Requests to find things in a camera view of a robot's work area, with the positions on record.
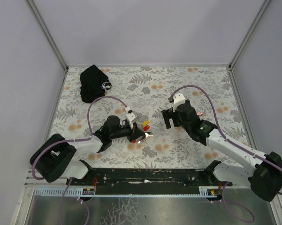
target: black beanie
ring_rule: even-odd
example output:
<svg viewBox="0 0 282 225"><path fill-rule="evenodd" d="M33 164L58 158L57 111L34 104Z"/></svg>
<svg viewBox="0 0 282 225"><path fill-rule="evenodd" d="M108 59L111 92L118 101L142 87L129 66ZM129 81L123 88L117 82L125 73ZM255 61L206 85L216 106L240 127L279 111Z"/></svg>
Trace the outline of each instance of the black beanie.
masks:
<svg viewBox="0 0 282 225"><path fill-rule="evenodd" d="M86 103L91 103L95 99L104 96L105 92L112 88L108 76L95 65L80 74L80 82L81 99Z"/></svg>

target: metal frame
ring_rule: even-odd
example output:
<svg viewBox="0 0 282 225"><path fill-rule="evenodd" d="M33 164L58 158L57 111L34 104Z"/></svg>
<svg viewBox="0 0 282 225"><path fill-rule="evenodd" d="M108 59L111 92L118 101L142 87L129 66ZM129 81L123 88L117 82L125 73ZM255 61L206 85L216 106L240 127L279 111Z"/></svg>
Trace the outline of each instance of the metal frame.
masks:
<svg viewBox="0 0 282 225"><path fill-rule="evenodd" d="M233 68L238 60L238 58L240 57L243 49L245 48L245 46L247 45L250 37L252 36L254 30L256 29L260 19L262 18L263 14L265 13L265 11L267 10L267 8L269 7L270 3L272 2L272 0L265 0L261 6L261 8L259 9L257 15L255 16L250 28L248 29L240 47L238 48L233 60L231 61L231 63L229 64L230 68Z"/></svg>
<svg viewBox="0 0 282 225"><path fill-rule="evenodd" d="M257 149L257 141L252 133L252 126L249 122L249 118L248 118L248 113L245 109L244 103L243 103L243 99L240 93L240 89L238 87L238 84L236 82L236 78L234 76L234 74L232 73L232 71L230 70L229 67L226 67L227 73L229 75L230 78L230 83L231 83L231 88L234 92L234 96L236 98L236 104L238 107L238 110L241 113L241 119L242 119L242 124L244 127L244 132L247 136L248 139L248 143L254 148Z"/></svg>
<svg viewBox="0 0 282 225"><path fill-rule="evenodd" d="M29 212L30 204L32 201L33 192L34 192L33 187L28 187L28 188L24 187L22 189L23 198L21 202L18 203L20 207L18 207L15 217L13 218L13 220L10 223L11 225L24 225L25 224L25 221L27 219L27 215Z"/></svg>
<svg viewBox="0 0 282 225"><path fill-rule="evenodd" d="M34 188L34 196L55 196L55 197L62 197L64 194L65 197L120 197L120 198L209 198L211 201L212 199L217 199L216 195L209 195L208 189L211 188L205 188L205 187L197 187L199 194L181 194L181 195L97 195L95 194L94 190L87 191L86 189L94 189L94 186L88 186L88 187L69 187L67 191L64 193L65 188L59 188L59 187L36 187Z"/></svg>
<svg viewBox="0 0 282 225"><path fill-rule="evenodd" d="M61 67L64 69L64 70L67 70L68 69L68 66L67 66L67 63L66 61L64 60L60 50L58 49L58 47L56 46L56 43L55 41L53 40L36 4L34 3L33 0L25 0L26 3L28 4L28 7L30 8L32 14L34 15L34 17L36 18L38 24L40 25L40 28L42 30L42 32L44 33L45 35L45 38L47 39L48 41L48 44L50 45L50 47L52 48L56 58L58 59Z"/></svg>
<svg viewBox="0 0 282 225"><path fill-rule="evenodd" d="M54 107L53 107L53 110L51 112L50 120L49 120L49 123L48 123L48 126L47 126L47 130L46 130L46 133L45 133L44 140L43 140L44 143L45 143L45 141L48 140L48 137L49 137L50 132L51 132L52 124L53 124L53 121L54 121L54 118L55 118L55 112L56 112L57 107L60 103L62 90L63 90L64 84L65 84L65 81L66 81L66 78L67 78L67 72L68 72L67 70L64 71L62 81L61 81L59 88L58 88L58 92L57 92L57 95L56 95L56 98L55 98L55 101L54 101Z"/></svg>
<svg viewBox="0 0 282 225"><path fill-rule="evenodd" d="M278 225L282 225L282 197L277 195L270 203L271 209Z"/></svg>
<svg viewBox="0 0 282 225"><path fill-rule="evenodd" d="M69 67L90 67L92 64L69 65ZM96 64L97 67L228 67L229 64Z"/></svg>

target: white logo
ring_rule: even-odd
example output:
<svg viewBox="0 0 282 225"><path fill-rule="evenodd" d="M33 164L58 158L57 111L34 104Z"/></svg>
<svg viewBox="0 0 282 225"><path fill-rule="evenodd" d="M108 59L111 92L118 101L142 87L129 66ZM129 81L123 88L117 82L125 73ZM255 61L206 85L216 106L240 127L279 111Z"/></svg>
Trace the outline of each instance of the white logo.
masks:
<svg viewBox="0 0 282 225"><path fill-rule="evenodd" d="M110 82L104 82L101 85L102 89L107 90L107 89L111 89L112 88L112 85L106 85L107 83L110 83Z"/></svg>

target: yellow object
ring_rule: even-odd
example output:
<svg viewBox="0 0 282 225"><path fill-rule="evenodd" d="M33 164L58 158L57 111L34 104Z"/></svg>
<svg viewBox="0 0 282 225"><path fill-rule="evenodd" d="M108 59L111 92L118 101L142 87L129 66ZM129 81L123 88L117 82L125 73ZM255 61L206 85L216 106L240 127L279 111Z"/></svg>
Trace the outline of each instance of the yellow object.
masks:
<svg viewBox="0 0 282 225"><path fill-rule="evenodd" d="M148 120L145 120L144 122L143 122L143 127L145 127L147 124L149 123L149 121Z"/></svg>

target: red object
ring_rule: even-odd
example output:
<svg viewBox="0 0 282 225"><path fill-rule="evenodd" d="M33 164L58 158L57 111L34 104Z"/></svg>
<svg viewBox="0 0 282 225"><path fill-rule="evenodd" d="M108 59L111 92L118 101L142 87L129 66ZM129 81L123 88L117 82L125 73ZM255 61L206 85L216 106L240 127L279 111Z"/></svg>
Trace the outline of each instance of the red object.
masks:
<svg viewBox="0 0 282 225"><path fill-rule="evenodd" d="M96 177L95 177L95 178L93 178L93 181L94 181L93 186L94 186L94 191L95 191L95 187L96 187L96 183L97 183L97 178L96 178Z"/></svg>
<svg viewBox="0 0 282 225"><path fill-rule="evenodd" d="M222 182L220 181L220 182L219 182L219 187L218 187L218 190L220 190L220 189L221 189L221 187L222 187Z"/></svg>
<svg viewBox="0 0 282 225"><path fill-rule="evenodd" d="M144 127L144 131L149 130L149 128L150 128L150 126L149 126L149 125L145 126L145 127Z"/></svg>

